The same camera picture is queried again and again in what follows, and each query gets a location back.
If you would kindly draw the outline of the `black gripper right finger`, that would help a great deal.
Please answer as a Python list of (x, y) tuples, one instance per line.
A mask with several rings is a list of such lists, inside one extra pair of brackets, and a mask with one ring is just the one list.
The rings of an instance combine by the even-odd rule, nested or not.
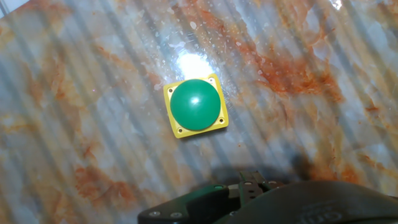
[(239, 199), (241, 206), (245, 206), (260, 195), (284, 185), (280, 181), (265, 179), (258, 171), (242, 171), (239, 173), (239, 176)]

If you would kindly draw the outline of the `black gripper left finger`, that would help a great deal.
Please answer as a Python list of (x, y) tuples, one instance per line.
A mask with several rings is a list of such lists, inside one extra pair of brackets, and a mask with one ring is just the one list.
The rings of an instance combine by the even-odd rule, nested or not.
[(239, 190), (209, 185), (138, 214), (138, 224), (223, 224), (240, 209)]

